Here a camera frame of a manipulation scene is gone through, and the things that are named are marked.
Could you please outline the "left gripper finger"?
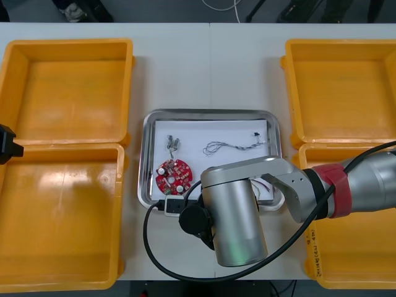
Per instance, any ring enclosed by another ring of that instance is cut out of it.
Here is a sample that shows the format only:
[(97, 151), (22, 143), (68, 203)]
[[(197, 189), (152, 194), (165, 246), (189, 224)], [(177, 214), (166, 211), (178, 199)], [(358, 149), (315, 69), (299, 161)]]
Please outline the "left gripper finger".
[(14, 142), (15, 133), (3, 124), (0, 124), (1, 145), (10, 145)]
[(6, 164), (11, 158), (23, 157), (24, 147), (16, 144), (2, 144), (1, 145), (1, 164)]

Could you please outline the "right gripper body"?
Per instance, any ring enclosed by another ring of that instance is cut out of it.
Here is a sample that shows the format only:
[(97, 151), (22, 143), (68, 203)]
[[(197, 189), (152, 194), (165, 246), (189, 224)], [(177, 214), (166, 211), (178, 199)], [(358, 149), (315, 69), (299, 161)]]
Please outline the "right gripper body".
[(185, 209), (186, 207), (190, 206), (190, 205), (198, 205), (199, 207), (204, 208), (204, 201), (203, 201), (203, 197), (199, 197), (198, 199), (187, 199), (185, 198), (183, 200), (183, 208)]

